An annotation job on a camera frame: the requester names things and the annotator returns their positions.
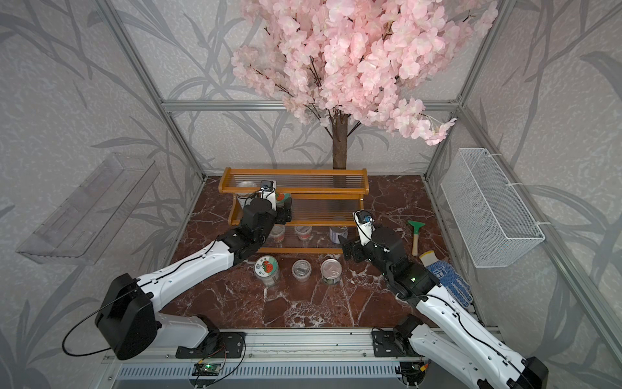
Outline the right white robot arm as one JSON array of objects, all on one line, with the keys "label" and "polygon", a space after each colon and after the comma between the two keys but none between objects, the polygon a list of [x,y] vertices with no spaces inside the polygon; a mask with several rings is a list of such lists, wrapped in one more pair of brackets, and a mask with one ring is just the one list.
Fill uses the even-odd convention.
[{"label": "right white robot arm", "polygon": [[367,225],[357,239],[340,238],[340,245],[345,259],[374,265],[398,299],[445,333],[439,337],[410,315],[394,329],[395,343],[403,353],[413,351],[435,362],[469,388],[547,386],[547,366],[513,351],[473,319],[431,271],[410,259],[393,230]]}]

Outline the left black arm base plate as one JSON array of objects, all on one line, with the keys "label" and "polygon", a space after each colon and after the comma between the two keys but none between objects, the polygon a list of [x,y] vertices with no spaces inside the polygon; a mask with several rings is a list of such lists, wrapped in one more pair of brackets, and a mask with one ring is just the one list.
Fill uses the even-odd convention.
[{"label": "left black arm base plate", "polygon": [[196,348],[178,347],[176,359],[237,359],[241,358],[246,347],[245,332],[210,333]]}]

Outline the small clear tub pink label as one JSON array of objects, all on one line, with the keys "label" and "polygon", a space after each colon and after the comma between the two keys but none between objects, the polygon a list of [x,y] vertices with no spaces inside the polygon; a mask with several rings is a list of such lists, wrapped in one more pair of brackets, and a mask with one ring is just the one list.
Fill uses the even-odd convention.
[{"label": "small clear tub pink label", "polygon": [[313,269],[311,263],[305,259],[297,260],[292,267],[292,273],[294,278],[301,283],[309,280],[312,274],[312,270]]}]

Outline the tall jar strawberry lid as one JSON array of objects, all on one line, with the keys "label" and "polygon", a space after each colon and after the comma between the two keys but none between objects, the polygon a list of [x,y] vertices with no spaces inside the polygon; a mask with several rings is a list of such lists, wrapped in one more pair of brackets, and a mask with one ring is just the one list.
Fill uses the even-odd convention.
[{"label": "tall jar strawberry lid", "polygon": [[262,256],[254,264],[254,274],[265,287],[275,286],[280,280],[280,266],[277,259],[271,255]]}]

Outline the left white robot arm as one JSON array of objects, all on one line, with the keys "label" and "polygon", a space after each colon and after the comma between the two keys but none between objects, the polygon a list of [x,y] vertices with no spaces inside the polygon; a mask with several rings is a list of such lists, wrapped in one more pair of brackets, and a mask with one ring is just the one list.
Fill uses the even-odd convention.
[{"label": "left white robot arm", "polygon": [[244,208],[238,227],[201,250],[138,278],[125,273],[114,279],[95,325],[116,358],[129,360],[148,348],[197,349],[215,341],[218,330],[207,317],[162,314],[162,309],[188,289],[255,255],[275,225],[291,221],[292,208],[291,199],[283,206],[253,199]]}]

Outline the clear jar red label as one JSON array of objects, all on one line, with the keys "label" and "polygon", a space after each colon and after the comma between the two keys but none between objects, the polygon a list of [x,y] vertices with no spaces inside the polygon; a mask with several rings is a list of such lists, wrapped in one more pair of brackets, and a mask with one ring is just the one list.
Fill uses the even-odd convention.
[{"label": "clear jar red label", "polygon": [[284,203],[291,198],[291,195],[286,192],[277,192],[275,195],[277,206],[282,207]]}]

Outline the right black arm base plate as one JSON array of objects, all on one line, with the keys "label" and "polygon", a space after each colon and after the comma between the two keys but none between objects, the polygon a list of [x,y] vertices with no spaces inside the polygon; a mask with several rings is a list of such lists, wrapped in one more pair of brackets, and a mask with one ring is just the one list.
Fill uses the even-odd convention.
[{"label": "right black arm base plate", "polygon": [[377,358],[416,356],[408,340],[398,332],[373,327],[370,335],[373,340],[374,356]]}]

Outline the orange wooden three-tier shelf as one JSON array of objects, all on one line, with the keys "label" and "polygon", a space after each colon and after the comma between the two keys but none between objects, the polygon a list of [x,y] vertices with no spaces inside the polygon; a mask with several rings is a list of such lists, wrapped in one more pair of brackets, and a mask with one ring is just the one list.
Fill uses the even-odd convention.
[{"label": "orange wooden three-tier shelf", "polygon": [[[257,183],[276,181],[276,193],[286,192],[293,199],[293,219],[286,225],[284,241],[271,239],[259,251],[263,254],[340,254],[340,245],[329,238],[332,226],[345,226],[352,232],[356,226],[352,214],[364,207],[369,194],[367,170],[269,170],[226,168],[220,178],[219,191],[233,195],[233,207],[228,222],[239,225],[243,215],[236,199],[238,192],[251,192],[251,188],[238,188],[242,181]],[[312,226],[313,236],[303,242],[294,232],[295,226]]]}]

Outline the green silver-top tin can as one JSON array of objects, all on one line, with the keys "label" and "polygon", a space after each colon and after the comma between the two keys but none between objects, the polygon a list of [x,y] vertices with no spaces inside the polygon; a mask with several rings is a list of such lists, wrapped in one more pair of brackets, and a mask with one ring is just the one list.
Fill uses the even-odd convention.
[{"label": "green silver-top tin can", "polygon": [[326,259],[321,267],[322,280],[327,285],[335,285],[340,283],[343,267],[337,259]]}]

